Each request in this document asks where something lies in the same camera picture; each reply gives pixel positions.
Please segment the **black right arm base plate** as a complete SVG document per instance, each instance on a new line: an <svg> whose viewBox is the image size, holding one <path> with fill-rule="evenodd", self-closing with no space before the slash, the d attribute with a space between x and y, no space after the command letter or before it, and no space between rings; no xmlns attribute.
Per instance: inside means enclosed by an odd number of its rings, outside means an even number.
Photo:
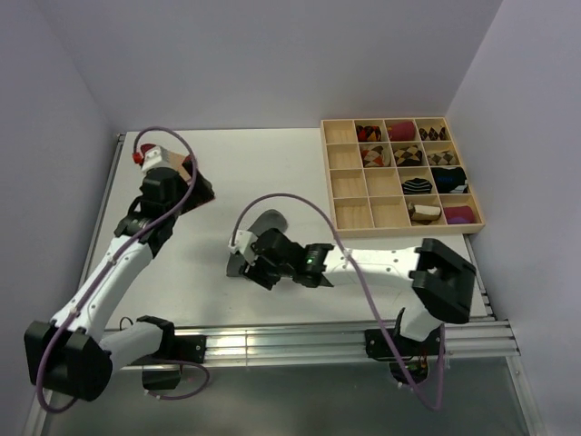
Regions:
<svg viewBox="0 0 581 436"><path fill-rule="evenodd" d="M367 356L376 362L386 363L389 366L392 377L397 382L408 384L382 331L380 329L367 329L364 331L364 339ZM412 380L415 383L425 381L429 375L428 358L438 357L440 352L440 331L433 331L424 342L415 342L399 334L395 334L392 341L398 349Z"/></svg>

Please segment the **tan orange argyle sock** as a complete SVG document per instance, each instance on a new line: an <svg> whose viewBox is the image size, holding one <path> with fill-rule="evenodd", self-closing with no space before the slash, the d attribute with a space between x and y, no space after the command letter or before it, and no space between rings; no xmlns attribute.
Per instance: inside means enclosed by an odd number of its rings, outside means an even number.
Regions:
<svg viewBox="0 0 581 436"><path fill-rule="evenodd" d="M383 144L361 144L359 151L364 168L389 167L390 165L389 149Z"/></svg>

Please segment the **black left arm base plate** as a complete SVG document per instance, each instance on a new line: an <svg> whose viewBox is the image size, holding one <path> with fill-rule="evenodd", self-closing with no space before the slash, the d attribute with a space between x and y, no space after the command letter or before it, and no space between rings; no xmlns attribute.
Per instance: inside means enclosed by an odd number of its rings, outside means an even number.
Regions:
<svg viewBox="0 0 581 436"><path fill-rule="evenodd" d="M173 396L181 382L191 382L187 368L203 374L200 386L192 395L201 392L210 382L210 374L203 366L207 337L202 334L176 336L168 351L145 355L133 362L131 368L142 368L142 386L151 394Z"/></svg>

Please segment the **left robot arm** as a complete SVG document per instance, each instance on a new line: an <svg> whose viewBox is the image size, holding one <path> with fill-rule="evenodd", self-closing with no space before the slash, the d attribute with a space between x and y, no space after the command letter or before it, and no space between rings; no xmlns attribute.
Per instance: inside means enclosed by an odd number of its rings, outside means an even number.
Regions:
<svg viewBox="0 0 581 436"><path fill-rule="evenodd" d="M163 245L177 218L213 200L212 185L199 172L185 181L169 167L146 172L141 193L117 224L103 259L76 295L48 322L25 331L25 354L36 398L52 411L44 391L73 401L93 401L112 375L138 362L200 367L206 338L179 339L174 324L151 315L111 335L105 327L117 305Z"/></svg>

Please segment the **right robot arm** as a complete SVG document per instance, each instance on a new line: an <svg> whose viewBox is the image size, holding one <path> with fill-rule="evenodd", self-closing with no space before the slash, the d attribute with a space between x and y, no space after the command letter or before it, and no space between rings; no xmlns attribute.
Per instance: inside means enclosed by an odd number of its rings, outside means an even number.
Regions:
<svg viewBox="0 0 581 436"><path fill-rule="evenodd" d="M229 249L244 260L242 275L270 290L282 278L306 287L368 286L412 291L393 332L395 348L415 352L442 323L469 321L476 268L443 242L425 238L406 249L345 249L330 243L301 246L277 229L257 236L238 231Z"/></svg>

